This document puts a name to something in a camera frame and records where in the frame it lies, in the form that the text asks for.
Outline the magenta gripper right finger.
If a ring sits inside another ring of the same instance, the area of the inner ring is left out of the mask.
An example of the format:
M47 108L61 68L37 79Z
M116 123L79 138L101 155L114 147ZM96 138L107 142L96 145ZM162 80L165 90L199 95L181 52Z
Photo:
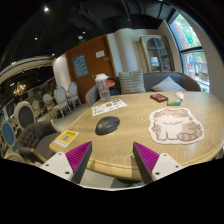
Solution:
M152 171L159 159L159 154L137 142L133 143L133 154L143 182L151 183Z

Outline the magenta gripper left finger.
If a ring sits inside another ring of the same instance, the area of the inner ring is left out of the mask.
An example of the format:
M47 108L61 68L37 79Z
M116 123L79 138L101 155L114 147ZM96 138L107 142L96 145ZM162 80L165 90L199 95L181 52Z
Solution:
M92 142L86 142L66 153L66 158L73 171L73 182L79 184L92 153Z

